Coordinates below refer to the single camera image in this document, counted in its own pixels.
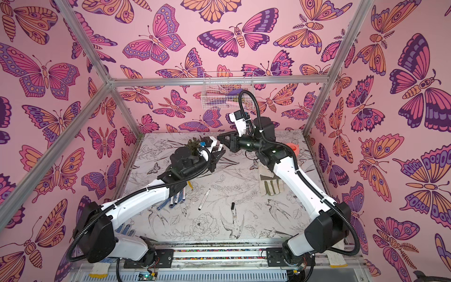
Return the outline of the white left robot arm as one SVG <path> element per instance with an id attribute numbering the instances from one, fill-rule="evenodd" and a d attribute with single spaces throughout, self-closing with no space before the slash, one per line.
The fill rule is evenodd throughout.
<path id="1" fill-rule="evenodd" d="M 73 232 L 73 241 L 66 252 L 67 261 L 97 263 L 105 258 L 116 258 L 131 260 L 143 267 L 151 266 L 156 250 L 150 239 L 115 231 L 138 213 L 176 196 L 188 181 L 206 171 L 213 172 L 225 150 L 201 147 L 198 153 L 199 156 L 194 157 L 189 148 L 178 148 L 167 170 L 144 188 L 112 202 L 87 204 Z"/>

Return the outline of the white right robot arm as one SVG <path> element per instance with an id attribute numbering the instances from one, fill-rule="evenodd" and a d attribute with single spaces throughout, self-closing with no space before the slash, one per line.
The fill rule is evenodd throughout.
<path id="1" fill-rule="evenodd" d="M 356 255 L 358 247 L 345 251 L 335 246 L 348 235 L 357 235 L 350 222 L 349 206 L 338 204 L 301 170 L 295 151 L 276 141 L 272 120 L 268 117 L 251 120 L 238 112 L 229 114 L 228 119 L 235 124 L 236 130 L 218 135 L 218 140 L 231 152 L 254 152 L 260 163 L 297 196 L 311 219 L 302 233 L 284 242 L 287 254 L 299 257 L 331 251 L 346 256 Z"/>

